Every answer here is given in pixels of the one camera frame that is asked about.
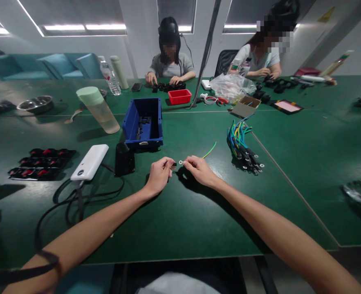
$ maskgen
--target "pliers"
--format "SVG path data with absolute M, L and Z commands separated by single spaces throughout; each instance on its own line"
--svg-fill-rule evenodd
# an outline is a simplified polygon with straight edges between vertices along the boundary
M 226 106 L 227 104 L 229 104 L 229 102 L 228 102 L 227 99 L 218 97 L 218 98 L 217 98 L 217 101 L 216 101 L 216 104 L 221 107 L 221 105 Z

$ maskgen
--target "black strap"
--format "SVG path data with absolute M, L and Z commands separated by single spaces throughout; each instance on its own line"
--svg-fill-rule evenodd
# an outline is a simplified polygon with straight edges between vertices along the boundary
M 104 163 L 102 163 L 101 165 L 103 167 L 107 168 L 108 170 L 114 172 L 114 169 L 111 166 L 106 165 Z M 114 194 L 114 193 L 117 193 L 117 194 L 111 198 L 100 199 L 97 201 L 109 200 L 109 199 L 113 199 L 113 198 L 117 197 L 120 194 L 120 192 L 122 191 L 124 184 L 125 184 L 124 179 L 122 177 L 120 177 L 120 179 L 122 180 L 122 185 L 120 186 L 119 189 L 117 189 L 115 191 L 101 193 L 101 194 L 95 194 L 95 195 L 89 195 L 89 196 L 83 196 L 82 195 L 82 187 L 79 187 L 77 189 L 74 189 L 71 192 L 71 194 L 64 201 L 59 202 L 60 193 L 64 190 L 64 188 L 68 184 L 71 183 L 71 180 L 68 179 L 64 183 L 62 183 L 62 185 L 60 185 L 60 187 L 56 190 L 54 197 L 52 199 L 53 202 L 55 203 L 55 205 L 53 207 L 51 207 L 49 210 L 47 210 L 41 216 L 40 220 L 37 223 L 35 232 L 34 232 L 35 251 L 37 252 L 38 255 L 42 256 L 43 258 L 45 258 L 48 261 L 48 265 L 34 267 L 31 269 L 17 269 L 14 271 L 2 271 L 2 272 L 0 272 L 0 287 L 6 286 L 8 284 L 16 283 L 16 282 L 28 280 L 30 278 L 34 278 L 34 277 L 40 276 L 42 274 L 45 274 L 45 273 L 49 272 L 50 270 L 54 269 L 59 263 L 59 257 L 51 252 L 48 252 L 48 251 L 45 251 L 42 249 L 43 245 L 42 245 L 41 236 L 40 236 L 40 226 L 41 226 L 41 223 L 43 222 L 44 218 L 50 212 L 52 212 L 54 209 L 58 208 L 61 205 L 67 204 L 66 222 L 67 222 L 67 224 L 72 226 L 73 224 L 71 223 L 71 221 L 69 219 L 69 212 L 70 212 L 71 204 L 74 201 L 78 201 L 79 221 L 82 221 L 84 205 L 85 205 L 83 200 L 88 199 L 88 201 L 90 201 L 94 197 L 103 197 L 103 196 L 107 196 L 107 195 Z

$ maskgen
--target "person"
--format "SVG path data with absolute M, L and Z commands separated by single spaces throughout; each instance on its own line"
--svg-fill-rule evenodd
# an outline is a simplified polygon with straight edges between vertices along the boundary
M 53 293 L 59 279 L 93 253 L 139 207 L 159 195 L 168 178 L 172 177 L 174 163 L 175 161 L 169 157 L 152 163 L 149 179 L 140 191 L 77 223 L 44 248 L 45 251 L 59 257 L 59 265 L 55 269 L 41 276 L 11 284 L 4 293 Z M 358 281 L 295 224 L 230 186 L 215 175 L 203 158 L 189 156 L 183 165 L 200 184 L 220 193 L 266 245 L 296 270 L 317 293 L 361 293 Z M 47 261 L 43 257 L 35 255 L 23 269 L 46 264 Z M 167 278 L 166 282 L 176 281 L 172 274 L 161 277 L 163 278 Z
M 280 54 L 272 51 L 275 42 L 279 42 L 284 32 L 293 31 L 299 17 L 298 0 L 281 0 L 274 4 L 260 31 L 238 51 L 228 73 L 241 76 L 271 76 L 274 80 L 281 76 Z
M 146 82 L 153 86 L 157 78 L 171 78 L 170 84 L 177 85 L 195 78 L 195 69 L 187 54 L 180 50 L 179 27 L 173 17 L 166 17 L 159 27 L 159 45 L 161 53 L 153 57 L 147 72 Z

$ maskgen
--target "wire bundle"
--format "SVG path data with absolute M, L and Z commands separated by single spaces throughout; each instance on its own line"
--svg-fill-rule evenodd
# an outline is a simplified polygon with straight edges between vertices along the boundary
M 258 155 L 248 148 L 244 142 L 244 135 L 253 130 L 252 127 L 248 127 L 245 123 L 251 116 L 253 116 L 253 114 L 238 123 L 233 121 L 231 127 L 228 128 L 226 140 L 233 156 L 239 161 L 240 166 L 250 173 L 257 174 L 257 172 L 262 172 L 264 165 L 257 160 Z

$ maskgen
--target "red plastic box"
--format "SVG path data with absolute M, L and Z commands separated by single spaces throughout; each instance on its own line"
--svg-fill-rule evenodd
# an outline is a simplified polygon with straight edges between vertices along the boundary
M 189 103 L 192 96 L 188 89 L 169 91 L 168 95 L 172 105 Z

